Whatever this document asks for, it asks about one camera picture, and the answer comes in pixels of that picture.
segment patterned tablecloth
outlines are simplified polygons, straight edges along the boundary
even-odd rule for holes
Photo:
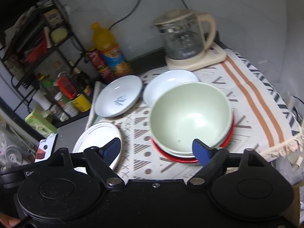
[[[299,133],[299,125],[280,95],[263,74],[238,53],[226,49],[225,62],[195,71],[200,81],[219,88],[229,99],[235,115],[235,130],[227,149],[242,153],[254,148],[268,161],[295,150],[277,146]],[[144,86],[167,67],[141,76]],[[115,124],[123,137],[123,153],[115,172],[128,179],[187,179],[201,166],[180,164],[162,156],[151,145],[148,116],[151,108],[142,98],[125,114],[114,118],[97,117],[94,123]]]

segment screw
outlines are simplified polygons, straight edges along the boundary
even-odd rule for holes
[[[110,185],[110,186],[115,186],[115,185],[118,185],[120,184],[122,181],[120,178],[118,177],[110,177],[108,180],[107,180],[107,184]]]
[[[152,187],[154,187],[154,188],[159,188],[161,185],[159,184],[159,183],[153,183],[152,184]]]
[[[205,183],[205,180],[200,177],[195,177],[190,179],[190,183],[193,185],[202,185]]]

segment kettle lid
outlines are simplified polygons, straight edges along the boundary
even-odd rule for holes
[[[157,17],[155,20],[152,21],[154,25],[162,25],[168,24],[175,21],[180,21],[182,19],[187,18],[194,14],[192,9],[175,9],[173,11],[164,13],[163,15]]]

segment orange juice bottle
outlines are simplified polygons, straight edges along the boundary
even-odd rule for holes
[[[132,74],[131,66],[125,61],[113,34],[109,30],[100,27],[98,22],[92,24],[91,28],[94,30],[93,42],[95,47],[102,53],[114,74],[117,77]]]

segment orange stripe on tablecloth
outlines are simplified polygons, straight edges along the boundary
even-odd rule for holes
[[[283,131],[282,131],[278,121],[275,119],[275,116],[271,112],[270,108],[267,106],[265,100],[263,99],[263,97],[262,97],[261,93],[259,92],[259,90],[257,89],[257,87],[244,75],[244,73],[241,71],[241,69],[235,64],[235,62],[230,57],[228,57],[227,60],[228,60],[228,62],[230,62],[230,64],[236,70],[236,72],[244,79],[245,83],[251,87],[251,89],[255,93],[258,101],[262,105],[266,114],[270,118],[270,121],[272,122],[273,126],[275,127],[275,130],[277,131],[277,134],[279,136],[280,143],[283,142],[284,141]]]
[[[226,70],[226,72],[229,74],[229,76],[232,78],[232,80],[235,82],[235,84],[237,85],[237,87],[241,90],[241,92],[245,95],[245,98],[248,101],[248,104],[250,105],[253,113],[255,114],[256,118],[258,119],[259,123],[261,124],[262,129],[264,130],[264,133],[267,137],[268,140],[268,144],[270,147],[274,146],[274,140],[273,140],[273,136],[270,132],[270,129],[267,126],[267,123],[265,122],[262,114],[260,113],[260,111],[258,110],[258,108],[256,107],[255,103],[253,102],[253,99],[251,98],[251,96],[249,95],[249,92],[246,90],[246,88],[240,83],[240,81],[236,78],[236,76],[231,72],[231,70],[227,67],[227,65],[222,62],[221,65],[224,67],[224,69]]]

